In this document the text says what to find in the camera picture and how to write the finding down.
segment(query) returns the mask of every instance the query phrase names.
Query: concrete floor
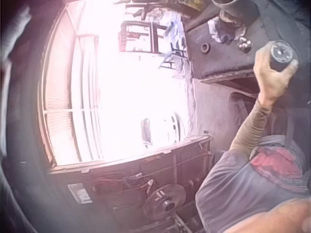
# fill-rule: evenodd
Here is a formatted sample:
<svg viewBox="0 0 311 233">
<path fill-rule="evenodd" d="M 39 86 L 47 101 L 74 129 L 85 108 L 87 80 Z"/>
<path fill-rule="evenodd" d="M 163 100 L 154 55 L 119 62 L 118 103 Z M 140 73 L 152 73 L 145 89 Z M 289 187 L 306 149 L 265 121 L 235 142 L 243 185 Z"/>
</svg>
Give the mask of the concrete floor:
<svg viewBox="0 0 311 233">
<path fill-rule="evenodd" d="M 208 131 L 213 136 L 212 152 L 228 150 L 238 126 L 229 110 L 229 96 L 232 93 L 224 87 L 201 83 L 193 79 L 195 127 L 191 134 Z"/>
</svg>

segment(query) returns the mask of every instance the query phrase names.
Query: hand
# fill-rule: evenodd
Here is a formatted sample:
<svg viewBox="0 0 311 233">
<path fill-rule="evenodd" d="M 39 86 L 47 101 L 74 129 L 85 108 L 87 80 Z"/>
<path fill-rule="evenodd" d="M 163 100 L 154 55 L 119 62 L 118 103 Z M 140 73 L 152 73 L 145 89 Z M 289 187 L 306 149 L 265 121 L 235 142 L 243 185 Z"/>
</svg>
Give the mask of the hand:
<svg viewBox="0 0 311 233">
<path fill-rule="evenodd" d="M 270 107 L 284 94 L 288 83 L 298 69 L 298 61 L 292 62 L 281 72 L 270 68 L 270 50 L 273 41 L 268 42 L 256 52 L 254 73 L 260 88 L 258 101 L 261 105 Z"/>
</svg>

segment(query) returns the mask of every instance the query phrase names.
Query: white car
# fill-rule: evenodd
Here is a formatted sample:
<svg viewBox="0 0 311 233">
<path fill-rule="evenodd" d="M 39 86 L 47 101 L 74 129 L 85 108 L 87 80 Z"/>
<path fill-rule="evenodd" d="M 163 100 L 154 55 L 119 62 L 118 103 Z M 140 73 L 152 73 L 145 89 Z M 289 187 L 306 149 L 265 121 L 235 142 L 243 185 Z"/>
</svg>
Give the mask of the white car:
<svg viewBox="0 0 311 233">
<path fill-rule="evenodd" d="M 147 149 L 172 145 L 181 140 L 180 124 L 175 113 L 141 121 L 142 141 Z"/>
</svg>

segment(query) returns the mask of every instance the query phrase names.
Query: sleeve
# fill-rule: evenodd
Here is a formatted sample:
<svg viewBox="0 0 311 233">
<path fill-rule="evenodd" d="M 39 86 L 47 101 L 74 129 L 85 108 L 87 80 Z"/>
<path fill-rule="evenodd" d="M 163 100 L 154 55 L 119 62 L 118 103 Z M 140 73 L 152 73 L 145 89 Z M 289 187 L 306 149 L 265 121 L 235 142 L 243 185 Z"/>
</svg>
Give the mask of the sleeve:
<svg viewBox="0 0 311 233">
<path fill-rule="evenodd" d="M 243 151 L 246 157 L 249 158 L 250 153 L 253 148 L 257 146 L 262 136 L 271 110 L 272 108 L 265 108 L 256 100 L 253 110 L 234 137 L 230 150 L 235 149 Z"/>
</svg>

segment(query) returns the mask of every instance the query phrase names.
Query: label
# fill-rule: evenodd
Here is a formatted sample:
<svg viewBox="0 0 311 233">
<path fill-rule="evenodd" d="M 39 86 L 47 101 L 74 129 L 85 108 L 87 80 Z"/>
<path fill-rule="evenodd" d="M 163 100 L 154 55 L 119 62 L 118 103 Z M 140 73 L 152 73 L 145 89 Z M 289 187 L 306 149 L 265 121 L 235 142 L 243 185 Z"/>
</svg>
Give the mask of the label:
<svg viewBox="0 0 311 233">
<path fill-rule="evenodd" d="M 73 183 L 67 186 L 79 204 L 93 203 L 82 183 Z"/>
</svg>

